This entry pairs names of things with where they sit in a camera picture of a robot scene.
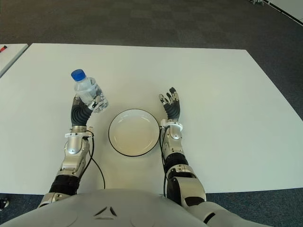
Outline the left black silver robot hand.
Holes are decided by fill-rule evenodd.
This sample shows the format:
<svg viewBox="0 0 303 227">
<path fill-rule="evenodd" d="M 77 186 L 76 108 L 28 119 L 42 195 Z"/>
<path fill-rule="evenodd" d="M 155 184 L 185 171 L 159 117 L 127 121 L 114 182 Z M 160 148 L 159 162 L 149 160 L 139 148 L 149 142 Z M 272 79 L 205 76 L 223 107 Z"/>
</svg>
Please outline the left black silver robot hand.
<svg viewBox="0 0 303 227">
<path fill-rule="evenodd" d="M 102 95 L 97 95 L 87 104 L 84 103 L 79 95 L 75 95 L 71 106 L 71 126 L 85 127 L 93 113 L 99 113 L 108 107 L 108 101 Z"/>
</svg>

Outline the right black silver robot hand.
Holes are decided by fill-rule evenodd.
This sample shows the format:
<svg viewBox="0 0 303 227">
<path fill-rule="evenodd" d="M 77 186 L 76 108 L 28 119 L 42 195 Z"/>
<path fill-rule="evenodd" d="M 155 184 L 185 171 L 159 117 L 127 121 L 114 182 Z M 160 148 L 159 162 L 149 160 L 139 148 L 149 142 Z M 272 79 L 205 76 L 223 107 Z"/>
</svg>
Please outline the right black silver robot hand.
<svg viewBox="0 0 303 227">
<path fill-rule="evenodd" d="M 167 114 L 167 119 L 178 121 L 180 117 L 180 101 L 176 89 L 171 87 L 169 92 L 166 93 L 166 97 L 160 94 L 159 99 Z"/>
</svg>

